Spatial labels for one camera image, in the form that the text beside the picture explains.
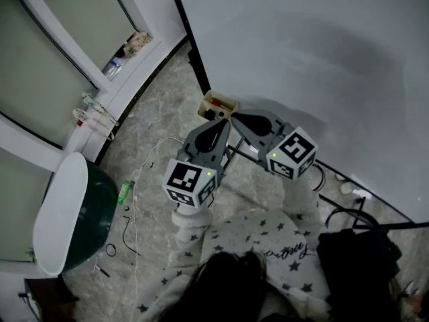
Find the black star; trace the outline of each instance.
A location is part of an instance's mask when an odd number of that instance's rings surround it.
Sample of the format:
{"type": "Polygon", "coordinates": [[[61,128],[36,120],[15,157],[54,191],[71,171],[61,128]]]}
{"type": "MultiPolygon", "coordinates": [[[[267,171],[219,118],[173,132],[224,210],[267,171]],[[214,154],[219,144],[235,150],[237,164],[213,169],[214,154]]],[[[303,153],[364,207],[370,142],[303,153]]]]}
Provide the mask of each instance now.
{"type": "Polygon", "coordinates": [[[300,263],[300,262],[296,262],[296,261],[294,261],[294,263],[293,263],[292,265],[289,265],[289,267],[290,267],[290,272],[291,272],[291,271],[298,271],[298,267],[299,267],[299,265],[301,265],[301,263],[300,263]]]}
{"type": "Polygon", "coordinates": [[[147,307],[145,307],[143,304],[137,307],[137,309],[140,310],[140,313],[144,313],[145,311],[147,311],[147,307]]]}
{"type": "Polygon", "coordinates": [[[304,291],[304,292],[312,292],[313,291],[313,289],[311,288],[311,286],[312,286],[313,284],[304,284],[304,287],[303,288],[301,288],[301,291],[304,291]]]}

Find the black hair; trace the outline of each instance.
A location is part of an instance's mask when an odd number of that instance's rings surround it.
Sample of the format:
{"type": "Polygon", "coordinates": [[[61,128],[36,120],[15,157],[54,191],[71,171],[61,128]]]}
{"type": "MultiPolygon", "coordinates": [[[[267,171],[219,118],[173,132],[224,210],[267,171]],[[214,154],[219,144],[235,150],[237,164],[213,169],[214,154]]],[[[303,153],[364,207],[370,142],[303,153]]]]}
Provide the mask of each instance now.
{"type": "Polygon", "coordinates": [[[220,252],[193,274],[182,298],[158,322],[256,322],[266,292],[261,256],[220,252]]]}

